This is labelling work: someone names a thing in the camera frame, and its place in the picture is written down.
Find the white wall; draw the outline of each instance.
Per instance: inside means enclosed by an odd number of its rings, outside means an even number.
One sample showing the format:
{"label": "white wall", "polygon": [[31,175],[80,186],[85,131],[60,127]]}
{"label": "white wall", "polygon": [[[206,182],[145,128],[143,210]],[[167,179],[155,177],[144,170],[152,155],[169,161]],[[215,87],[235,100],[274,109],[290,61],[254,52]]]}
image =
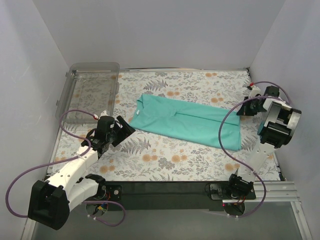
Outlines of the white wall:
{"label": "white wall", "polygon": [[[0,0],[0,16],[0,239],[17,240],[26,219],[9,213],[5,193],[18,174],[49,162],[68,67],[32,0]],[[27,214],[31,187],[45,172],[13,187],[15,211]]]}
{"label": "white wall", "polygon": [[33,0],[70,66],[242,69],[285,0]]}
{"label": "white wall", "polygon": [[314,239],[320,239],[319,13],[319,0],[286,0],[250,68],[254,82],[280,84],[302,111],[293,139],[277,156],[298,188]]}

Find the clear plastic tray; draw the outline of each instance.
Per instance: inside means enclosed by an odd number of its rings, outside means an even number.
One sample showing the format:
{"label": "clear plastic tray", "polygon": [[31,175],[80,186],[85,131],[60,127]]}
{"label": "clear plastic tray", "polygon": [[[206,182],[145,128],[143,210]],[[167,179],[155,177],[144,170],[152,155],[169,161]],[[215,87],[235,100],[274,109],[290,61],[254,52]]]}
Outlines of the clear plastic tray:
{"label": "clear plastic tray", "polygon": [[[80,109],[100,115],[104,110],[112,116],[119,90],[119,64],[116,62],[81,62],[73,64],[58,101],[56,118],[67,110]],[[91,124],[96,121],[81,112],[70,112],[64,119],[68,124]]]}

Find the teal cloth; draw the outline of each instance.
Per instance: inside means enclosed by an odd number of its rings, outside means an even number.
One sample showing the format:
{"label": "teal cloth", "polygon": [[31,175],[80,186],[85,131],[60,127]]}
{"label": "teal cloth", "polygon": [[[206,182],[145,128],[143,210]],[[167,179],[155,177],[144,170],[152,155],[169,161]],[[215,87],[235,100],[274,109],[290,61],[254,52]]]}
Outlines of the teal cloth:
{"label": "teal cloth", "polygon": [[[227,113],[227,109],[219,107],[142,94],[130,125],[146,132],[220,148],[218,131]],[[221,139],[226,149],[241,149],[240,118],[235,112],[226,119]]]}

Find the turquoise fabric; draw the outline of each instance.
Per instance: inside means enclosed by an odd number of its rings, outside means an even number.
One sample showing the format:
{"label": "turquoise fabric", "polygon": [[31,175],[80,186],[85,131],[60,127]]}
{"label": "turquoise fabric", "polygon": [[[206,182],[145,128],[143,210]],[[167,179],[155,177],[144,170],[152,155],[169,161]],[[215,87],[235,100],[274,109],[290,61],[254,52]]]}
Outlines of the turquoise fabric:
{"label": "turquoise fabric", "polygon": [[[218,131],[227,113],[223,108],[142,94],[130,125],[146,132],[220,148]],[[226,149],[241,149],[240,118],[235,112],[226,119],[221,139]]]}

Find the floral tablecloth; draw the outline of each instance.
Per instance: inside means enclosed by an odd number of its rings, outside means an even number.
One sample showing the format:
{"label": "floral tablecloth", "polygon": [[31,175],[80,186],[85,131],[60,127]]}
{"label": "floral tablecloth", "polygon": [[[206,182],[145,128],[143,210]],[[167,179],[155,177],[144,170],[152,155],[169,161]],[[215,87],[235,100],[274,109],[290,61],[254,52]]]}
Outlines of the floral tablecloth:
{"label": "floral tablecloth", "polygon": [[[90,73],[84,74],[82,77],[91,77]],[[118,82],[119,92],[115,98],[113,116],[121,115],[130,122],[137,107],[136,100],[141,94],[229,109],[248,95],[246,86],[250,80],[246,71],[138,71],[121,72]],[[100,94],[96,89],[89,95]],[[260,122],[260,115],[241,118],[242,149],[232,152],[238,159],[245,161],[249,156],[258,138]],[[94,127],[67,126],[72,133],[80,136],[85,136]],[[62,133],[53,159],[61,161],[72,156],[80,142]],[[54,165],[51,174],[62,165]],[[239,166],[220,148],[137,130],[117,147],[111,146],[85,175],[98,174],[107,181],[227,181]],[[266,181],[280,180],[274,156],[269,157],[259,175]]]}

